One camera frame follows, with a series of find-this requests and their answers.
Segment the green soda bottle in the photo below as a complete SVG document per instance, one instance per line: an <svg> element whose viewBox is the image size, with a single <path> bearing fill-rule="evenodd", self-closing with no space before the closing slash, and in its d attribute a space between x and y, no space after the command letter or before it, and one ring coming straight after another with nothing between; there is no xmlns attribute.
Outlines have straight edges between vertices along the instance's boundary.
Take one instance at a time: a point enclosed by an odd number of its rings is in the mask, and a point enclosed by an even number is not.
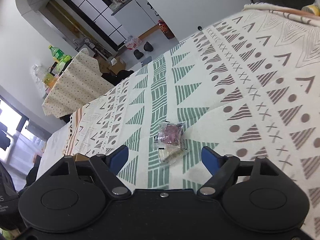
<svg viewBox="0 0 320 240"><path fill-rule="evenodd" d="M52 54L53 59L57 62L68 62L72 57L68 54L65 54L60 48L50 45L49 50Z"/></svg>

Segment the black shoe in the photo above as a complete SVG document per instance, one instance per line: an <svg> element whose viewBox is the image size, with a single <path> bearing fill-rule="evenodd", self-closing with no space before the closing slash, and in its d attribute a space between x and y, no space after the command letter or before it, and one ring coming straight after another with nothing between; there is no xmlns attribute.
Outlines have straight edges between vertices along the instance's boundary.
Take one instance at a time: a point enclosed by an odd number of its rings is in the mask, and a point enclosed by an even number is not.
<svg viewBox="0 0 320 240"><path fill-rule="evenodd" d="M138 49L134 50L133 54L137 60L141 59L144 56L144 54Z"/></svg>
<svg viewBox="0 0 320 240"><path fill-rule="evenodd" d="M153 46L149 42L146 42L144 44L143 49L147 52L152 52L154 50Z"/></svg>

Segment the patterned bed cover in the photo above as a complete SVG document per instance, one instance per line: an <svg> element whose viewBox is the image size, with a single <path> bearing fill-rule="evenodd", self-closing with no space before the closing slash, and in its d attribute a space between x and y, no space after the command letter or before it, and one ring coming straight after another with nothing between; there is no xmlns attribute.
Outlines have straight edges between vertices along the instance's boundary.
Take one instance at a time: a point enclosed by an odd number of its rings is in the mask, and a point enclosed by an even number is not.
<svg viewBox="0 0 320 240"><path fill-rule="evenodd" d="M161 122L184 122L188 153L160 165ZM130 189L199 189L201 149L267 157L307 194L303 230L319 239L319 18L271 4L245 6L159 55L72 114L48 140L44 174L63 155L129 148Z"/></svg>

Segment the table with dotted cloth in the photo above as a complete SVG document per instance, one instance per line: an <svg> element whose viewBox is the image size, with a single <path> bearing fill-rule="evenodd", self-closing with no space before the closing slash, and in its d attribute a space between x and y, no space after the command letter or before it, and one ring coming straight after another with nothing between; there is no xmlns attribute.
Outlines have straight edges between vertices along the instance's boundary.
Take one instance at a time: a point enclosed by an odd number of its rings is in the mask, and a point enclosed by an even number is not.
<svg viewBox="0 0 320 240"><path fill-rule="evenodd" d="M44 114L60 118L106 94L114 85L101 76L97 59L89 56L88 49L80 50L45 98Z"/></svg>

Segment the red white plastic bag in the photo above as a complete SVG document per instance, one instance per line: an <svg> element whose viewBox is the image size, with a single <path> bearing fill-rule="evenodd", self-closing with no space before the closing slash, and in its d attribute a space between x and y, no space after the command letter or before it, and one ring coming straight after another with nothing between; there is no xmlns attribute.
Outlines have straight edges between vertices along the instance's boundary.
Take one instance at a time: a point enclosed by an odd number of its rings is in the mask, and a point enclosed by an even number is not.
<svg viewBox="0 0 320 240"><path fill-rule="evenodd" d="M129 50L134 50L137 47L140 46L140 44L142 43L141 39L139 37L135 37L130 35L124 42L125 47Z"/></svg>

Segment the dark red bottle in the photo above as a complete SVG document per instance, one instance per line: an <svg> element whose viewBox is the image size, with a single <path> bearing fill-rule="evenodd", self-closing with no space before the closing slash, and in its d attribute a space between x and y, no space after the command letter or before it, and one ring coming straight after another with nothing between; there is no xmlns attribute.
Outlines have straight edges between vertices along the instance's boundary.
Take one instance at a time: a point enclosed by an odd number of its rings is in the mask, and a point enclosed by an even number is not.
<svg viewBox="0 0 320 240"><path fill-rule="evenodd" d="M173 32L170 30L170 28L167 26L167 24L163 20L158 21L158 26L167 39L170 40L175 37Z"/></svg>

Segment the purple clear snack packet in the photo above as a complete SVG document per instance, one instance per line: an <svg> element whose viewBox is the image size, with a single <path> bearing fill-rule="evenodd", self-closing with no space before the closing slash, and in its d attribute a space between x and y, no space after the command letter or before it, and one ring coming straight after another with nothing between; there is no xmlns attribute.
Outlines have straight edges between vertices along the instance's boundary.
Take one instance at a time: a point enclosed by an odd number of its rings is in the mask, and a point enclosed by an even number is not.
<svg viewBox="0 0 320 240"><path fill-rule="evenodd" d="M181 137L184 130L184 122L161 122L153 142L159 147L181 146Z"/></svg>

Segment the white cabinet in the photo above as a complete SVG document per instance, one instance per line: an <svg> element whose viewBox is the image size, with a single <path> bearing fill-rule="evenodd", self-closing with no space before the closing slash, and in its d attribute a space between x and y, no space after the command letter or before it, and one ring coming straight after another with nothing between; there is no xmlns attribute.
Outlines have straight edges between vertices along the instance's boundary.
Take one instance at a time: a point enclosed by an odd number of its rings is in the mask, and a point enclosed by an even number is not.
<svg viewBox="0 0 320 240"><path fill-rule="evenodd" d="M63 0L115 51L129 36L141 37L161 17L147 0Z"/></svg>

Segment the white rice cracker packet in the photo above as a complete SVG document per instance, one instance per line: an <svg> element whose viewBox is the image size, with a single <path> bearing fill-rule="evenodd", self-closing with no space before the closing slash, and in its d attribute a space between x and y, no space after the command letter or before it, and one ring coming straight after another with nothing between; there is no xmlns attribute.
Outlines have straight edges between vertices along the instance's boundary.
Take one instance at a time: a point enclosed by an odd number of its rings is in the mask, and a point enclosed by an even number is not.
<svg viewBox="0 0 320 240"><path fill-rule="evenodd" d="M172 165L182 159L188 151L185 143L180 142L178 145L160 144L157 153L160 165Z"/></svg>

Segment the brown cardboard box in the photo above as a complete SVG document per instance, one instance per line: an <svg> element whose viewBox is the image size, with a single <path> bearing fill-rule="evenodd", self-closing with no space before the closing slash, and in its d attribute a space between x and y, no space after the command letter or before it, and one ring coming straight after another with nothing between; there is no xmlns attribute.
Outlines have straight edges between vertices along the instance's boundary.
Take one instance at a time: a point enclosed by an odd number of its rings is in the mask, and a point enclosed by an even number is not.
<svg viewBox="0 0 320 240"><path fill-rule="evenodd" d="M74 159L75 162L77 161L88 161L89 157L82 155L80 153L77 153L75 155L72 156L72 158Z"/></svg>

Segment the clear plastic bottle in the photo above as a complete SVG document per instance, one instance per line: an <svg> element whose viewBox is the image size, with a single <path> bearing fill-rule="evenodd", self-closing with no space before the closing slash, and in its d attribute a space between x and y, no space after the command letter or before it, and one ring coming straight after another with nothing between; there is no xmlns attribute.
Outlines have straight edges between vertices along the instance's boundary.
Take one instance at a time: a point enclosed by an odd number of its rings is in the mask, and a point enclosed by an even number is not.
<svg viewBox="0 0 320 240"><path fill-rule="evenodd" d="M42 65L34 64L31 68L31 74L35 77L36 81L41 81L45 85L49 85L51 82L54 81L54 76L48 72L46 68Z"/></svg>

